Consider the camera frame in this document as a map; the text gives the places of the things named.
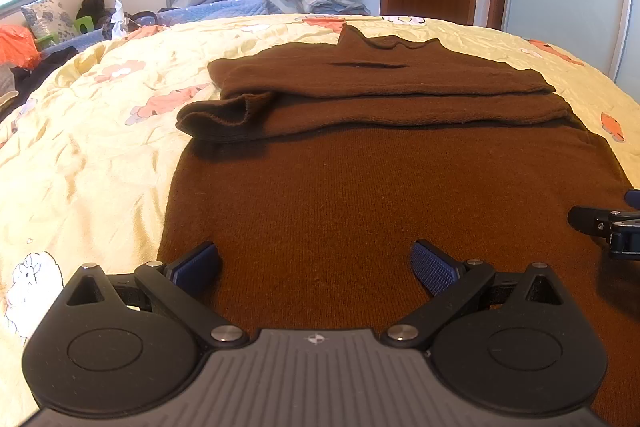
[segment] orange cartoon print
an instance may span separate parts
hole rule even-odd
[[[602,122],[602,128],[607,131],[616,142],[624,142],[625,136],[622,134],[622,127],[620,127],[618,120],[604,112],[600,117],[600,121]]]
[[[169,94],[152,96],[146,101],[146,105],[137,105],[131,109],[131,116],[127,118],[125,125],[133,125],[157,114],[171,112],[189,102],[199,91],[209,86],[210,84],[199,84],[184,89],[174,89]]]
[[[101,84],[102,82],[107,82],[107,80],[122,78],[136,71],[142,71],[145,69],[145,66],[146,63],[141,60],[127,60],[124,64],[114,64],[113,66],[104,68],[102,73],[95,77],[95,81]]]
[[[560,57],[562,58],[562,60],[565,60],[572,64],[577,64],[578,66],[584,66],[583,62],[579,62],[578,60],[573,60],[569,55],[560,53],[558,50],[554,49],[553,47],[551,47],[551,45],[547,44],[546,42],[537,41],[536,39],[529,39],[529,42],[533,44],[535,47],[537,47],[539,50],[542,50],[547,53],[551,53],[552,55],[555,55],[556,57]]]
[[[342,31],[342,26],[346,22],[345,19],[340,19],[338,17],[330,17],[330,16],[304,17],[300,20],[308,24],[309,26],[322,26],[323,28],[333,30],[334,33],[340,33]]]

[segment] gray ribbed plate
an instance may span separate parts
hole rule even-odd
[[[26,427],[602,427],[587,409],[510,418],[445,388],[414,349],[370,330],[263,330],[242,349],[217,351],[196,380],[157,409],[113,420],[43,410]]]

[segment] metal screw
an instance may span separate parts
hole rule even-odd
[[[231,324],[227,326],[218,326],[211,331],[211,336],[219,342],[233,342],[242,337],[242,330],[238,326]]]
[[[409,324],[396,324],[386,330],[386,334],[395,341],[411,341],[418,336],[418,330]]]

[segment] triangular cutout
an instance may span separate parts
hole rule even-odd
[[[543,275],[537,275],[527,294],[527,301],[542,302],[545,304],[562,304],[562,299],[556,293],[556,290],[549,282],[549,279]]]
[[[69,306],[78,306],[80,304],[92,304],[104,301],[100,288],[95,283],[95,279],[90,275],[82,277],[78,286],[74,290],[71,298],[67,301]]]

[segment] white tissue paper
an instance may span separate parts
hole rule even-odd
[[[116,41],[127,36],[127,19],[124,16],[124,10],[122,9],[122,3],[116,0],[116,13],[111,16],[111,23],[113,23],[113,30],[111,31],[111,40]]]

